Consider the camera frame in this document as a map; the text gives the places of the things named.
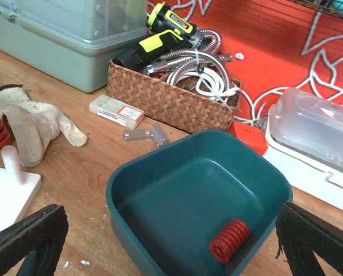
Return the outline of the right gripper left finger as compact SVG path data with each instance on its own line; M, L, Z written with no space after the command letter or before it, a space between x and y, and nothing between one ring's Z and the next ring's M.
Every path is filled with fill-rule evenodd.
M54 275L67 233L64 206L56 204L0 231L0 275L21 259L17 275Z

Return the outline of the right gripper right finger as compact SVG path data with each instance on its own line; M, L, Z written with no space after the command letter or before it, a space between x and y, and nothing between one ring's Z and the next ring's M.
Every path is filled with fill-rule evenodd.
M325 275L317 258L343 275L343 231L292 202L281 205L276 219L279 250L292 275Z

